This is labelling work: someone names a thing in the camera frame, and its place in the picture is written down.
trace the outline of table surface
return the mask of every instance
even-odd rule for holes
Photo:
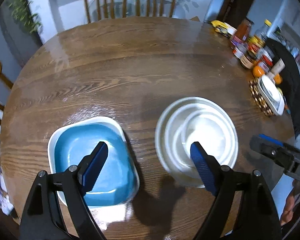
[[[239,138],[234,170],[259,169],[270,189],[282,169],[252,152],[252,135],[294,139],[291,117],[266,117],[248,86],[253,78],[228,40],[208,24],[165,17],[128,17],[79,26],[53,37],[29,60],[5,107],[0,160],[13,205],[21,216],[32,182],[50,171],[47,145],[65,125],[95,116],[116,120],[130,138],[140,176],[132,202],[92,215],[108,239],[192,239],[214,200],[202,188],[177,185],[161,166],[154,131],[177,99],[212,100],[231,117]],[[234,224],[239,196],[225,232]],[[76,231],[61,203],[65,223]]]

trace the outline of black cloth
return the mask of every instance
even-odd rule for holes
[[[297,137],[300,134],[300,73],[297,63],[286,47],[280,42],[267,39],[266,46],[274,54],[273,64],[276,64],[280,58],[285,64],[285,68],[280,72],[283,81],[278,87],[281,88],[286,98],[291,112],[295,137]]]

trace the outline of screw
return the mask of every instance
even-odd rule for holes
[[[222,171],[229,171],[229,170],[230,170],[230,167],[227,166],[227,165],[222,165],[222,166],[221,166],[221,170],[222,170]]]
[[[253,171],[253,174],[254,174],[255,176],[257,176],[257,177],[261,176],[261,172],[258,171],[258,170],[254,170],[254,171]]]
[[[46,175],[46,172],[45,171],[39,171],[38,172],[38,176],[41,178],[43,177],[44,175]]]
[[[74,171],[76,171],[77,170],[77,165],[71,165],[70,167],[69,167],[69,171],[71,171],[71,172],[74,172]]]

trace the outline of orange fruit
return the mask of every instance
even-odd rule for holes
[[[273,79],[276,85],[279,85],[282,82],[282,77],[279,74],[275,75]]]
[[[260,66],[255,66],[253,69],[252,69],[252,74],[254,77],[261,77],[262,75],[265,74],[265,71],[260,67]]]

